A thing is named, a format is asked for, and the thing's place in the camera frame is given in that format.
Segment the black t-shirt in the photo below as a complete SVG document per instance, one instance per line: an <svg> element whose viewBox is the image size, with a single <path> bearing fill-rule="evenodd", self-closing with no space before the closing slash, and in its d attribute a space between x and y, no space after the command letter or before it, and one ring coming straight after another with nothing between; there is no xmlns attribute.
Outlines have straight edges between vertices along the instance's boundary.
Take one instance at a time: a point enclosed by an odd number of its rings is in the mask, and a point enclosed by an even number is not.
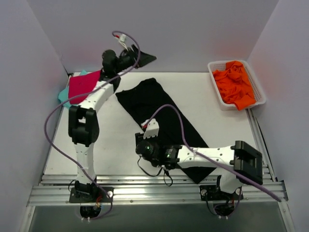
<svg viewBox="0 0 309 232"><path fill-rule="evenodd" d="M116 97L121 106L139 125L148 120L162 105L177 106L154 78L143 80L132 89L118 92ZM192 147L207 148L208 145L193 125L182 112L179 112L179 114L183 121L184 136L187 143ZM159 124L159 141L163 145L183 144L180 121L173 109L170 107L162 109L156 114L155 119Z"/></svg>

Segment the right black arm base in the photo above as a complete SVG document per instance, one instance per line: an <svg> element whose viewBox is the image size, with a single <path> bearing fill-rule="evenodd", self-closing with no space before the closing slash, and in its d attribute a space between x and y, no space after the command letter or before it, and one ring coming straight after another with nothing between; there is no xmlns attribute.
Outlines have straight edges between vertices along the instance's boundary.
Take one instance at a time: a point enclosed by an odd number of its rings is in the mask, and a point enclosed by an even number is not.
<svg viewBox="0 0 309 232"><path fill-rule="evenodd" d="M219 219L228 220L243 200L242 188L236 189L234 193L225 193L215 185L200 186L200 198L206 202L208 211Z"/></svg>

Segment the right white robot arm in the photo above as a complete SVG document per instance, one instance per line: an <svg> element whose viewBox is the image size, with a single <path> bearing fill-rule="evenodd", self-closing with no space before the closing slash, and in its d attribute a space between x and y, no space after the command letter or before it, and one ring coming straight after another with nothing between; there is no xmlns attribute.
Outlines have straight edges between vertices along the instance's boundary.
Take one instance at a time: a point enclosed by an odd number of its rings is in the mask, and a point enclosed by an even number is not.
<svg viewBox="0 0 309 232"><path fill-rule="evenodd" d="M187 148L185 145L163 145L157 137L136 133L135 142L137 155L165 171L221 168L214 193L222 200L244 184L263 183L262 154L244 141L219 148Z"/></svg>

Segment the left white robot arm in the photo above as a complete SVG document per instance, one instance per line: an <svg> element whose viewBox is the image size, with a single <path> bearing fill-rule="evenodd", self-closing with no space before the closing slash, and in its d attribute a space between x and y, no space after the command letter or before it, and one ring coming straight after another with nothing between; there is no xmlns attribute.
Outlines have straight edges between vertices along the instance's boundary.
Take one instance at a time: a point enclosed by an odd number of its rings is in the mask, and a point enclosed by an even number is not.
<svg viewBox="0 0 309 232"><path fill-rule="evenodd" d="M97 113L119 87L119 72L134 64L141 68L155 60L156 56L140 52L135 45L124 49L119 56L109 49L102 54L101 70L70 79L68 134L74 143L78 162L74 188L87 203L93 202L100 192L94 183L93 161L94 144L99 136Z"/></svg>

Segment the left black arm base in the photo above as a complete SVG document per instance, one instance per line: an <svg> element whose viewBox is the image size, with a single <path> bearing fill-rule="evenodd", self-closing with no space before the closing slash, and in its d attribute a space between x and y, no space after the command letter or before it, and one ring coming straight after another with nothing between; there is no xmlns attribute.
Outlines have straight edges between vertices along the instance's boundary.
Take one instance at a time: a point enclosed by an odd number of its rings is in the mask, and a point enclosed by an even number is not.
<svg viewBox="0 0 309 232"><path fill-rule="evenodd" d="M92 206L80 206L79 215L82 219L99 219L109 214L113 207L113 187L100 189L95 184L81 184L76 181L70 190L69 203L93 203Z"/></svg>

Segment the folded pink t-shirt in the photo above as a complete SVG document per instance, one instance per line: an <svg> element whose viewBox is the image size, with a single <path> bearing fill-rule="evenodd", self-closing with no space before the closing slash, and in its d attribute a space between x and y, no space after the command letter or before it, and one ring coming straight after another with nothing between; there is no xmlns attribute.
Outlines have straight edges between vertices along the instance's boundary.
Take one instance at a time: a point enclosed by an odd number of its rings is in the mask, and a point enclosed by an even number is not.
<svg viewBox="0 0 309 232"><path fill-rule="evenodd" d="M87 74L83 74L83 75L79 75L79 76L75 76L75 77L71 77L69 81L68 98L70 99L77 95L81 95L81 94L85 94L85 93L93 91L99 78L100 78L100 70L87 73ZM70 104L78 105L82 101L84 101L88 95L89 94L70 100Z"/></svg>

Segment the folded teal t-shirt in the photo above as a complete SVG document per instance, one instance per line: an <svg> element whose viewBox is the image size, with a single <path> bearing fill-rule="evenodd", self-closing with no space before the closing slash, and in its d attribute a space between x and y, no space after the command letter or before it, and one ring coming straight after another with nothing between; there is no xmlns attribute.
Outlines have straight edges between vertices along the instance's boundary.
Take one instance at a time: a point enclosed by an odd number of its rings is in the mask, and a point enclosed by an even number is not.
<svg viewBox="0 0 309 232"><path fill-rule="evenodd" d="M60 93L58 94L58 100L60 101L60 103L66 101L68 99L68 95L69 95L69 85L67 85L66 88L60 91ZM64 103L63 107L69 109L71 107L70 102L68 101Z"/></svg>

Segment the crumpled orange t-shirt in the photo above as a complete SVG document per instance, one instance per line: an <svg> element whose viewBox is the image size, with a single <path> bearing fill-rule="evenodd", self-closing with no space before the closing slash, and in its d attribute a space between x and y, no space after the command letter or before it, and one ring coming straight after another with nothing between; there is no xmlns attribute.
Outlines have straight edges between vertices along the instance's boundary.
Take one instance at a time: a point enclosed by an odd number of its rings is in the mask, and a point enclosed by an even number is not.
<svg viewBox="0 0 309 232"><path fill-rule="evenodd" d="M244 65L239 61L226 63L225 70L212 72L224 103L240 111L256 103L254 91Z"/></svg>

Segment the white plastic basket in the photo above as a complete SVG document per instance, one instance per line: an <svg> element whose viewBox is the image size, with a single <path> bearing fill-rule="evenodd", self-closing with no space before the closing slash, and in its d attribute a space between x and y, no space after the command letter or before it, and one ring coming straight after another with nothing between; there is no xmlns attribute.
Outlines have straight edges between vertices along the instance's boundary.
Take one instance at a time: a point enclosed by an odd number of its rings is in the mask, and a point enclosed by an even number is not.
<svg viewBox="0 0 309 232"><path fill-rule="evenodd" d="M265 96L263 88L261 87L259 80L256 77L253 69L249 66L249 64L246 61L244 61L244 60L238 60L238 61L240 63L242 63L243 66L244 66L244 70L245 70L245 72L248 76L250 83L251 83L251 86L253 88L254 97L255 97L255 100L256 100L255 104L252 104L252 105L246 107L246 109L250 109L250 108L256 107L258 105L264 104L266 102L266 96ZM213 61L213 62L209 62L208 65L207 65L208 71L209 71L209 74L210 74L210 79L211 79L211 82L212 82L212 85L213 85L213 89L216 93L216 97L217 97L217 100L218 100L218 103L219 103L219 107L222 111L236 110L237 108L234 104L227 104L223 101L212 72L214 72L216 70L224 71L226 69L226 64L228 62L231 62L231 61L230 60Z"/></svg>

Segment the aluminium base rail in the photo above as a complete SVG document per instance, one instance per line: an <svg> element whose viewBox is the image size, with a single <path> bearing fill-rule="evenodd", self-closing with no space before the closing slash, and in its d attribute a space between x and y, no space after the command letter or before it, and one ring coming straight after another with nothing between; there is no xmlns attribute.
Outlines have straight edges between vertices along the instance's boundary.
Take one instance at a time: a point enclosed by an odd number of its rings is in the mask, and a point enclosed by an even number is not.
<svg viewBox="0 0 309 232"><path fill-rule="evenodd" d="M113 205L129 204L186 204L201 203L200 186L183 175L173 177L174 184L170 187L164 184L163 178L150 180L147 177L101 176L99 180L106 186L112 186ZM29 206L68 206L70 204L68 183L56 185L54 179L45 179L46 184L32 188Z"/></svg>

